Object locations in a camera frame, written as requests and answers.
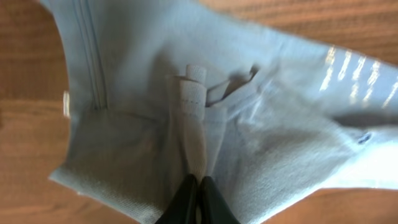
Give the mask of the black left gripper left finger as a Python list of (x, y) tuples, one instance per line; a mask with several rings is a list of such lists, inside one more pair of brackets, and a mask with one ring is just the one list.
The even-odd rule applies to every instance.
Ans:
[(187, 175), (155, 224), (195, 224), (197, 188), (196, 177), (193, 174)]

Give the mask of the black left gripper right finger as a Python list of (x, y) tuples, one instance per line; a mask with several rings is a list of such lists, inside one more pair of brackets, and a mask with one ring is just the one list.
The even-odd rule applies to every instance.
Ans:
[(240, 224), (210, 176), (200, 184), (201, 224)]

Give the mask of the light blue printed t-shirt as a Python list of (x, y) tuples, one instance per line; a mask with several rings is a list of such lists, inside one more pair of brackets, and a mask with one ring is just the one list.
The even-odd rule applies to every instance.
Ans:
[(397, 188), (397, 68), (196, 1), (44, 1), (68, 70), (50, 178), (141, 222), (211, 177), (241, 223)]

